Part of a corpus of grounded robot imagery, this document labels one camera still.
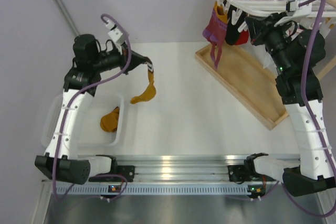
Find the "white plastic clip hanger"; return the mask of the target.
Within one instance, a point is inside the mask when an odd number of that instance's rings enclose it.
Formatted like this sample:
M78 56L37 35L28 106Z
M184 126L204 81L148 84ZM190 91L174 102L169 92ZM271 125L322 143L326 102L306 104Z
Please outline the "white plastic clip hanger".
M218 1L219 1L220 3L222 3L223 1L226 1L227 4L232 5L232 4L230 4L227 0L218 0ZM287 0L279 0L279 1L284 1L284 3L285 3L285 9L284 9L284 10L281 10L281 11L279 11L279 12L275 12L275 11L272 10L271 13L270 13L269 15L271 15L271 14L273 14L273 13L282 13L282 12L285 12L285 13L286 13L286 2L287 2ZM314 21L315 21L315 19L316 19L316 17L317 17L320 3L321 3L320 0L316 0L316 1L313 1L313 2L311 3L311 4L312 4L312 12L311 12L311 14L310 14L309 16L306 16L306 17L299 17L299 18L294 18L294 17L286 16L286 17L282 18L280 21L278 21L278 22L276 23L276 25L283 24L283 23L286 22L286 21L294 20L294 21L298 22L300 25L302 25L304 28L311 29L311 28L313 28L313 23L314 23ZM320 29L320 32L321 32L321 34L322 34L323 36L327 36L328 33L330 32L330 31L326 31L326 29L324 28L325 24L326 24L329 20L330 20L329 18L327 18L327 17L323 17L323 16L322 16L321 21L319 21L319 29ZM329 26L330 30L331 30L333 27L335 27L335 20L333 20L333 21L331 22L331 25Z

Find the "mustard sock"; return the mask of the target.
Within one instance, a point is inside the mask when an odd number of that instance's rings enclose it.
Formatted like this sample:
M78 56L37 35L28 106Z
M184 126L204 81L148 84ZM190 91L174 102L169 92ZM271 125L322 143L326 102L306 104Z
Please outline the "mustard sock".
M154 68L151 63L146 64L148 67L148 86L141 95L135 96L130 100L131 104L137 104L140 102L148 102L152 100L156 95L156 88L154 85Z
M100 120L100 127L108 133L116 132L118 129L120 108L117 106L110 113L104 115Z

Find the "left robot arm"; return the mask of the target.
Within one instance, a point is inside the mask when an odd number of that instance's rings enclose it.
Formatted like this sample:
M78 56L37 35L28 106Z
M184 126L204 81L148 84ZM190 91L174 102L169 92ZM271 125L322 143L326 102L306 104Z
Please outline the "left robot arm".
M78 156L80 131L92 103L97 86L102 84L103 72L120 68L127 74L139 65L147 65L149 77L153 76L153 63L126 43L112 43L111 50L101 50L92 34L74 39L72 67L65 75L62 104L55 131L43 155L35 158L35 166L53 183L66 182L83 185L87 181L117 178L117 160L109 155L85 158Z

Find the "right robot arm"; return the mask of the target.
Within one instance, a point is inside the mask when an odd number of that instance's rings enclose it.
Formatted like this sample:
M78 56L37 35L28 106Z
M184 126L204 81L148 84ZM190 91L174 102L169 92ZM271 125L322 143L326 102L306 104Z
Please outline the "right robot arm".
M335 160L323 122L323 94L313 72L314 66L326 56L325 39L317 31L310 42L311 29L292 38L287 30L298 28L296 21L277 24L286 16L285 12L268 17L248 16L245 22L251 44L265 46L276 65L276 89L292 121L300 164L292 166L258 153L247 156L244 165L249 179L258 180L266 175L283 183L291 196L299 197L335 187Z

